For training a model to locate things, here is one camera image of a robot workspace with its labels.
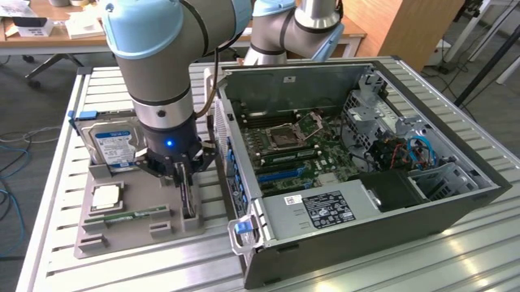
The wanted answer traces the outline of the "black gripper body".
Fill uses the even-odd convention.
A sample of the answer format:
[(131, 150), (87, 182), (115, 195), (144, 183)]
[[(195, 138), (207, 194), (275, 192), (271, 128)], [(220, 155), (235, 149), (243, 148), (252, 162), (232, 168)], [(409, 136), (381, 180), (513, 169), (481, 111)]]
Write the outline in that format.
[(147, 146), (147, 160), (157, 163), (166, 162), (170, 157), (172, 162), (186, 162), (191, 165), (202, 165), (202, 142), (198, 137), (195, 120), (186, 120), (172, 128), (152, 128), (140, 123)]

